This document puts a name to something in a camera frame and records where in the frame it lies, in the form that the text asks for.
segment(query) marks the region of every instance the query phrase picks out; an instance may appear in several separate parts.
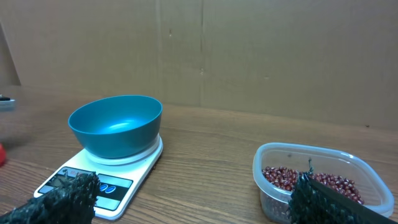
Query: plastic container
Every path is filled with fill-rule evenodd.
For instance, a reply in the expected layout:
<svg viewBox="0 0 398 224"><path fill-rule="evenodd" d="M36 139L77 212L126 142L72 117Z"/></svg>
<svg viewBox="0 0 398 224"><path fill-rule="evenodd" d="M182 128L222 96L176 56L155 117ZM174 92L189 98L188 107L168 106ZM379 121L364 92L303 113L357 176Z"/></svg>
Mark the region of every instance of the plastic container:
<svg viewBox="0 0 398 224"><path fill-rule="evenodd" d="M346 152L321 147L286 143L268 143L256 152L253 161L254 181L260 188L261 207L268 218L279 223L290 223L286 211L291 192L272 185L262 174L262 169L286 166L308 171L308 159L312 158L314 173L341 175L355 181L364 199L364 206L384 215L394 211L394 197L378 174L367 163Z"/></svg>

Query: teal plastic bowl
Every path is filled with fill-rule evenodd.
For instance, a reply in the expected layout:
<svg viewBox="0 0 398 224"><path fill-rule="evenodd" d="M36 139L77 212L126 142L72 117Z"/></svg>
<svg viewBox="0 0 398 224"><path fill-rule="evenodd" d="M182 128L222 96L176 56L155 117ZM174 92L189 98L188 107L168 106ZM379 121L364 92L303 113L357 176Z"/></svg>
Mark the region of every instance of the teal plastic bowl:
<svg viewBox="0 0 398 224"><path fill-rule="evenodd" d="M77 109L68 124L88 152L102 158L122 158L153 143L162 110L162 103L149 96L114 96Z"/></svg>

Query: scale button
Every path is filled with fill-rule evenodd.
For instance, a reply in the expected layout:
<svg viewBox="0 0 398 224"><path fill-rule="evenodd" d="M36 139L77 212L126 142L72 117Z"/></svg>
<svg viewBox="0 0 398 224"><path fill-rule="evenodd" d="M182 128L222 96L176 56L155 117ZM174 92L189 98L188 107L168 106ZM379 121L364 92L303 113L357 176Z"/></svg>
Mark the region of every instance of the scale button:
<svg viewBox="0 0 398 224"><path fill-rule="evenodd" d="M110 193L114 192L115 190L116 190L115 186L108 187L108 189L105 190L105 193L110 194Z"/></svg>
<svg viewBox="0 0 398 224"><path fill-rule="evenodd" d="M108 185L107 184L103 184L103 185L101 185L100 187L99 187L99 190L100 191L104 191L104 190L106 190L108 188Z"/></svg>

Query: tabletop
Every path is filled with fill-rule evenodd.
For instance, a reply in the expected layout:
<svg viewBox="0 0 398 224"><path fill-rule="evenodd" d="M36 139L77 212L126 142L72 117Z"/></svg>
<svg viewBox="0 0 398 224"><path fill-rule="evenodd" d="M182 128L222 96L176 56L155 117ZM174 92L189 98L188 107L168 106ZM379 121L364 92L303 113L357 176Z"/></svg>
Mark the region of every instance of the tabletop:
<svg viewBox="0 0 398 224"><path fill-rule="evenodd" d="M9 86L16 110L0 114L0 214L81 150L67 119L100 95ZM118 223L271 223L263 214L252 161L267 142L329 147L367 162L398 198L398 132L265 114L164 105L161 159ZM398 221L397 200L391 218ZM93 223L108 223L95 218Z"/></svg>

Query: scale control panel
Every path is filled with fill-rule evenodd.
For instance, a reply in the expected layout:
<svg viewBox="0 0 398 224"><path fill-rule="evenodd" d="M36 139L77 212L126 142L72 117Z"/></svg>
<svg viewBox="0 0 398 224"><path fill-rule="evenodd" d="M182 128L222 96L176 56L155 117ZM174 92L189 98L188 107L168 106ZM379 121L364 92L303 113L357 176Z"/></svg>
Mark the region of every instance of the scale control panel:
<svg viewBox="0 0 398 224"><path fill-rule="evenodd" d="M71 167L62 167L49 181L47 181L39 193L46 194L54 188L61 186L61 180L71 180L80 174L90 174L92 172ZM95 207L103 208L109 211L115 211L122 199L126 196L127 191L132 185L132 180L113 177L110 175L98 174L99 195Z"/></svg>

